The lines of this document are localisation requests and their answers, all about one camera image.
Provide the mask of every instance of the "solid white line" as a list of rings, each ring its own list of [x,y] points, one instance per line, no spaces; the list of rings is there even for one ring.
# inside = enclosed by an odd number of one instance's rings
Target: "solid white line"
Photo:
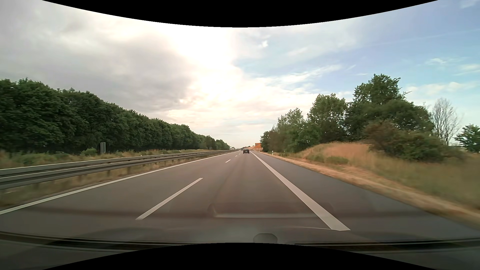
[[[146,218],[148,215],[150,215],[151,213],[155,212],[157,209],[159,209],[160,207],[164,206],[166,203],[168,203],[169,201],[171,201],[173,198],[175,198],[176,196],[178,196],[180,193],[184,192],[185,190],[187,190],[189,187],[193,186],[194,184],[196,184],[198,181],[202,180],[203,178],[198,178],[197,180],[195,180],[193,183],[191,183],[190,185],[182,188],[181,190],[177,191],[175,194],[173,194],[172,196],[166,198],[165,200],[163,200],[161,203],[155,205],[154,207],[152,207],[150,210],[148,210],[147,212],[143,213],[140,217],[136,218],[135,220],[142,220],[144,218]]]
[[[209,157],[209,158],[204,158],[204,159],[201,159],[201,160],[207,160],[207,159],[216,158],[216,157],[220,157],[220,156],[228,155],[228,154],[231,154],[231,153],[221,154],[221,155],[218,155],[218,156],[213,156],[213,157]],[[61,198],[61,197],[65,197],[65,196],[68,196],[68,195],[72,195],[72,194],[75,194],[75,193],[79,193],[79,192],[82,192],[82,191],[85,191],[85,190],[89,190],[89,189],[92,189],[92,188],[96,188],[96,187],[99,187],[99,186],[104,186],[104,185],[108,185],[108,184],[113,184],[113,183],[116,183],[116,182],[120,182],[120,181],[123,181],[123,180],[127,180],[127,179],[130,179],[130,178],[133,178],[133,177],[142,176],[142,175],[149,174],[149,173],[153,173],[153,172],[163,171],[163,170],[166,170],[166,169],[170,169],[170,168],[173,168],[173,167],[177,167],[177,166],[181,166],[181,165],[185,165],[185,164],[189,164],[189,163],[197,162],[197,161],[201,161],[201,160],[193,160],[193,161],[189,161],[189,162],[185,162],[185,163],[181,163],[181,164],[177,164],[177,165],[165,167],[165,168],[162,168],[162,169],[158,169],[158,170],[155,170],[155,171],[144,172],[144,173],[141,173],[141,174],[132,175],[132,176],[125,177],[125,178],[122,178],[122,179],[117,179],[117,180],[114,180],[114,181],[110,181],[110,182],[106,182],[106,183],[102,183],[102,184],[98,184],[98,185],[94,185],[94,186],[89,186],[89,187],[82,188],[82,189],[79,189],[79,190],[74,190],[74,191],[67,192],[67,193],[60,194],[60,195],[56,195],[56,196],[53,196],[53,197],[48,197],[48,198],[45,198],[45,199],[42,199],[42,200],[38,200],[38,201],[31,202],[31,203],[27,203],[27,204],[23,204],[23,205],[19,205],[19,206],[16,206],[16,207],[12,207],[12,208],[8,208],[8,209],[5,209],[5,210],[2,210],[2,211],[0,211],[0,215],[6,214],[6,213],[10,213],[10,212],[12,212],[12,211],[19,210],[19,209],[22,209],[22,208],[25,208],[25,207],[29,207],[29,206],[32,206],[32,205],[36,205],[36,204],[39,204],[39,203],[48,202],[48,201],[51,201],[51,200],[54,200],[54,199],[58,199],[58,198]]]
[[[341,223],[338,219],[336,219],[332,214],[330,214],[327,210],[321,207],[317,202],[315,202],[312,198],[308,197],[303,191],[297,188],[294,184],[292,184],[289,180],[287,180],[283,175],[279,174],[275,171],[274,168],[270,167],[265,161],[261,160],[257,155],[253,154],[258,160],[260,160],[267,169],[269,169],[273,174],[280,179],[297,197],[302,200],[304,204],[308,206],[328,227],[332,230],[336,231],[350,231],[350,229]]]

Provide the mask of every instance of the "road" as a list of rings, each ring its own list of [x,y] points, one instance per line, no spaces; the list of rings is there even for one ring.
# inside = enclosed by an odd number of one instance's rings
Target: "road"
[[[254,151],[0,211],[0,231],[187,243],[253,242],[259,233],[284,244],[480,237],[467,226]],[[26,250],[0,249],[4,257]]]

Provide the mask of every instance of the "road shoulder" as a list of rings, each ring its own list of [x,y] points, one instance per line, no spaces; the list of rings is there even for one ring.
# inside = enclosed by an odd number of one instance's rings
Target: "road shoulder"
[[[343,166],[342,171],[335,170],[309,160],[279,157],[256,151],[269,157],[283,160],[297,166],[336,178],[343,182],[376,192],[383,196],[418,207],[426,212],[439,215],[465,225],[480,229],[480,211],[461,204],[428,195],[419,190],[407,187],[378,176],[360,168]]]

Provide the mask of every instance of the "treeline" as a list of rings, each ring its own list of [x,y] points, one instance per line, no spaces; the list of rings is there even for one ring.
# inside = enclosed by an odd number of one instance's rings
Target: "treeline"
[[[306,118],[298,108],[280,116],[277,124],[262,135],[263,150],[299,152],[322,143],[366,139],[372,148],[406,160],[461,157],[457,148],[448,145],[450,137],[445,139],[439,132],[445,128],[451,131],[451,125],[447,125],[450,120],[446,119],[445,127],[435,125],[432,113],[425,106],[409,102],[407,93],[400,92],[399,80],[374,74],[367,83],[355,88],[352,102],[335,94],[318,95]]]
[[[0,81],[0,126],[0,149],[10,153],[77,154],[98,149],[100,142],[106,142],[107,152],[230,147],[187,125],[150,119],[88,91],[55,90],[28,78]]]

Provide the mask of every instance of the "guardrail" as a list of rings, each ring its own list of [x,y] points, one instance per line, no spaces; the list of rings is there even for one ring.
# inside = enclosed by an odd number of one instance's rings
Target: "guardrail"
[[[190,157],[208,156],[227,152],[233,152],[233,150],[164,154],[103,160],[86,160],[78,162],[1,169],[0,190],[84,174],[108,172],[110,170],[123,169],[138,165],[145,165],[150,163],[184,159]]]

